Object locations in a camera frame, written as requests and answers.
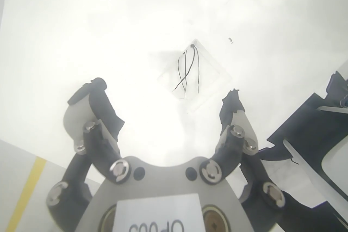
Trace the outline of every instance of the yellow line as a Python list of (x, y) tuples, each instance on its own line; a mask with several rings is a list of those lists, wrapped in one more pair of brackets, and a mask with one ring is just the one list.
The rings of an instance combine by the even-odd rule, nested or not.
[(6, 228), (6, 232), (15, 232), (16, 231), (18, 223), (21, 220), (21, 217), (23, 215), (25, 207), (27, 206), (27, 204), (29, 202), (30, 196), (34, 191), (36, 183), (38, 182), (38, 180), (40, 178), (40, 175), (42, 173), (42, 170), (44, 169), (45, 164), (46, 164), (45, 159), (42, 159), (40, 157), (36, 157), (34, 165), (33, 165), (32, 169), (30, 171), (30, 174), (28, 176), (28, 179), (26, 180), (24, 188), (21, 192), (21, 196), (18, 199), (16, 208), (13, 211), (10, 222), (8, 223), (8, 226)]

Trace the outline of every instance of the transparent plastic bag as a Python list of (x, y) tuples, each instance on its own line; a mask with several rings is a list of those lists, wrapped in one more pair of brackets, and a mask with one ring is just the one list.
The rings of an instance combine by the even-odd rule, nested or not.
[[(191, 44), (194, 44), (197, 50), (192, 48)], [(186, 102), (191, 111), (195, 111), (214, 93), (214, 91), (230, 81), (230, 75), (208, 53), (204, 46), (195, 39), (175, 60), (169, 63), (165, 71), (158, 78), (158, 81), (168, 89), (175, 98)]]

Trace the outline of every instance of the black wire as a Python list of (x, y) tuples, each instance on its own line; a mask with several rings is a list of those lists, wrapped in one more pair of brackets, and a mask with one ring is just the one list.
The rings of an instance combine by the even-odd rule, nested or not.
[(180, 83), (182, 83), (182, 82), (184, 81), (184, 79), (186, 79), (186, 77), (187, 77), (188, 74), (190, 73), (190, 70), (191, 70), (191, 68), (192, 68), (192, 65), (194, 64), (194, 60), (195, 60), (195, 49), (194, 49), (194, 57), (193, 57), (193, 59), (192, 59), (192, 63), (191, 63), (191, 65), (190, 65), (189, 71), (187, 72), (187, 74), (185, 75), (185, 77), (181, 80), (181, 82), (178, 83), (178, 85), (175, 87), (174, 90), (176, 90), (176, 89), (178, 88), (178, 86), (180, 85)]
[[(185, 74), (186, 74), (186, 56), (187, 56), (187, 50), (186, 50), (186, 53), (185, 53)], [(185, 79), (185, 83), (186, 83), (186, 85), (185, 85), (185, 98), (186, 98), (187, 79)]]
[(197, 51), (197, 57), (198, 57), (198, 84), (197, 84), (197, 87), (198, 87), (198, 93), (199, 93), (199, 53), (198, 53), (198, 49), (196, 46), (195, 46), (195, 49)]
[[(181, 79), (181, 74), (180, 74), (180, 69), (179, 69), (179, 60), (180, 60), (180, 57), (178, 58), (178, 73), (179, 73), (179, 77)], [(184, 87), (184, 84), (182, 83), (182, 87), (184, 88), (184, 98), (186, 97), (186, 89)]]
[(292, 158), (291, 158), (290, 160), (291, 160), (293, 163), (295, 163), (295, 164), (299, 165), (297, 162), (293, 161), (293, 160), (292, 160)]

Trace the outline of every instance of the label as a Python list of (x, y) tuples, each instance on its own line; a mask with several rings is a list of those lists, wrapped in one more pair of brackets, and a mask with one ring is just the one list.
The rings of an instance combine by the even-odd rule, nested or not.
[(204, 232), (198, 194), (121, 200), (113, 232)]

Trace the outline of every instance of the screw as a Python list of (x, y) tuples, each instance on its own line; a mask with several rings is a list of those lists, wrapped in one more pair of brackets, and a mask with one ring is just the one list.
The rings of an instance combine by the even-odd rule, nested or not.
[(48, 206), (55, 206), (59, 203), (62, 192), (68, 187), (68, 183), (65, 181), (58, 182), (52, 187), (47, 195), (46, 203)]
[(119, 159), (110, 166), (110, 172), (116, 177), (116, 182), (120, 182), (130, 172), (129, 163), (124, 159)]
[(86, 148), (85, 146), (83, 145), (83, 140), (82, 141), (79, 141), (78, 144), (75, 143), (74, 145), (74, 150), (77, 154), (79, 155), (85, 155), (86, 154)]
[(88, 122), (86, 122), (86, 124), (84, 126), (84, 131), (85, 132), (90, 132), (94, 127), (95, 127), (95, 122), (94, 121), (88, 121)]
[(254, 152), (254, 150), (256, 149), (256, 146), (252, 146), (251, 144), (249, 144), (249, 142), (247, 140), (244, 141), (244, 146), (247, 150), (252, 151), (252, 152)]
[(222, 172), (220, 166), (214, 161), (209, 160), (207, 166), (201, 169), (203, 177), (210, 183), (218, 183), (222, 178)]
[(232, 125), (231, 126), (231, 134), (233, 136), (236, 136), (238, 138), (243, 138), (245, 136), (244, 129), (239, 125)]
[(285, 197), (282, 191), (273, 183), (265, 182), (262, 186), (262, 190), (266, 193), (272, 200), (275, 201), (279, 208), (285, 206)]

